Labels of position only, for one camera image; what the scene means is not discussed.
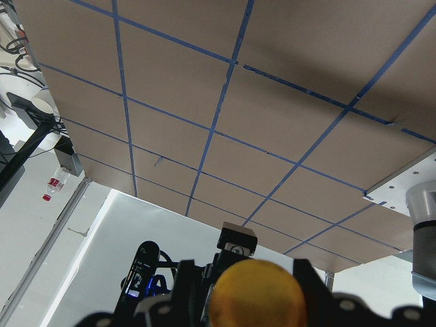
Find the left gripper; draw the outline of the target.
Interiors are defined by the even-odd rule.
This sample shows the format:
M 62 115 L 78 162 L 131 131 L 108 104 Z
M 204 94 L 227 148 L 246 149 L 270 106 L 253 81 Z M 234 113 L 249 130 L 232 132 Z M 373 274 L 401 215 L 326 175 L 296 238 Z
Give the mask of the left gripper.
M 232 265 L 249 259 L 257 247 L 255 232 L 224 222 L 217 241 L 219 253 L 206 266 L 193 260 L 172 265 L 172 289 L 145 298 L 136 309 L 136 326 L 210 326 L 208 307 L 218 278 Z

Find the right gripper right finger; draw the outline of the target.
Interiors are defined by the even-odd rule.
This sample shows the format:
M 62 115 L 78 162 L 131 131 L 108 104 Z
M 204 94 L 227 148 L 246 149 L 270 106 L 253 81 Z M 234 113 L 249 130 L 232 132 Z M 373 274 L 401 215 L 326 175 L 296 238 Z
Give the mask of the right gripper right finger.
M 293 276 L 304 294 L 308 326 L 422 325 L 420 307 L 398 307 L 390 317 L 382 317 L 370 310 L 357 296 L 331 292 L 308 260 L 294 260 Z

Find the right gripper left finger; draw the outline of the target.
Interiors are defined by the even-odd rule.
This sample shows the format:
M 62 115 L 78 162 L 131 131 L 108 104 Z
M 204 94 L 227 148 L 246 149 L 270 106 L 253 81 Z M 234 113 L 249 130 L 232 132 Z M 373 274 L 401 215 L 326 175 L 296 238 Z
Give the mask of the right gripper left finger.
M 128 327 L 135 326 L 132 318 L 121 319 L 112 313 L 97 312 L 87 315 L 78 322 L 78 327 Z

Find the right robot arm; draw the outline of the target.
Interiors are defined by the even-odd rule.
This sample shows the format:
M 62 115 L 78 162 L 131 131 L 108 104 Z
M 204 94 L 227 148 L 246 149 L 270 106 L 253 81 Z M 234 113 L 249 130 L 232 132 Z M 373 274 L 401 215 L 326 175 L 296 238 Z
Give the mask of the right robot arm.
M 199 267 L 173 262 L 152 241 L 135 254 L 112 313 L 84 317 L 81 326 L 434 326 L 435 183 L 405 194 L 413 222 L 412 285 L 423 305 L 402 306 L 390 317 L 359 297 L 331 292 L 306 259 L 291 271 L 257 260 L 248 228 L 222 225 L 219 253 Z

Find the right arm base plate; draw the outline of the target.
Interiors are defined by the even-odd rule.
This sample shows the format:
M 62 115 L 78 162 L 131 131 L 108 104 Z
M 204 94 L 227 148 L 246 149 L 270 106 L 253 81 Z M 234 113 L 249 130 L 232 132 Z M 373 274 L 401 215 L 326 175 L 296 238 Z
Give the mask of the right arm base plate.
M 435 220 L 435 148 L 372 186 L 364 199 L 407 215 L 417 224 Z

